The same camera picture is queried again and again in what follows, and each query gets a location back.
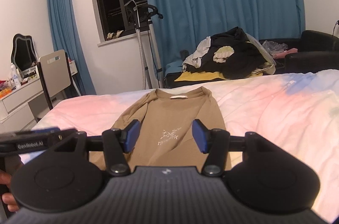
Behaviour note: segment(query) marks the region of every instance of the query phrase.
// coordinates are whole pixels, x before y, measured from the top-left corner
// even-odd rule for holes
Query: chair seat
[[[53,101],[52,102],[53,108],[61,101],[62,101],[61,99],[57,99]],[[43,111],[37,114],[37,119],[41,120],[49,111],[50,111],[50,108],[47,106]]]

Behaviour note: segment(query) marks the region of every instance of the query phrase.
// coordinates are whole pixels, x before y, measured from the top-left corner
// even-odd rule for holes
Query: black round disc
[[[13,176],[11,192],[30,210],[57,213],[92,200],[102,187],[102,172],[80,156],[66,152],[40,155]]]
[[[265,213],[311,208],[320,188],[316,173],[288,155],[256,154],[229,171],[226,184],[243,204]]]

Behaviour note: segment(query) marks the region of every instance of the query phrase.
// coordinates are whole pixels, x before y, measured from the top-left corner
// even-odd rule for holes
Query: window sill
[[[142,32],[140,32],[140,35],[147,35],[147,32],[148,31],[142,31]],[[112,43],[115,43],[115,42],[118,42],[118,41],[122,41],[122,40],[128,40],[128,39],[131,39],[131,38],[137,38],[137,34],[124,35],[124,36],[118,37],[116,39],[104,41],[104,42],[99,43],[98,47],[109,45],[109,44],[112,44]]]

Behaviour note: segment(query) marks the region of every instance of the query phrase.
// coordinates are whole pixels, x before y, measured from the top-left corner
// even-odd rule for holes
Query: ribbed gray surface
[[[221,180],[194,167],[138,167],[113,178],[103,193],[82,208],[59,214],[21,209],[8,224],[324,224],[312,211],[289,216],[255,212],[237,202]]]

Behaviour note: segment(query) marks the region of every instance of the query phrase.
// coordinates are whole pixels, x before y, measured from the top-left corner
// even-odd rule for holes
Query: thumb
[[[2,170],[0,170],[0,184],[8,185],[11,183],[12,176]]]

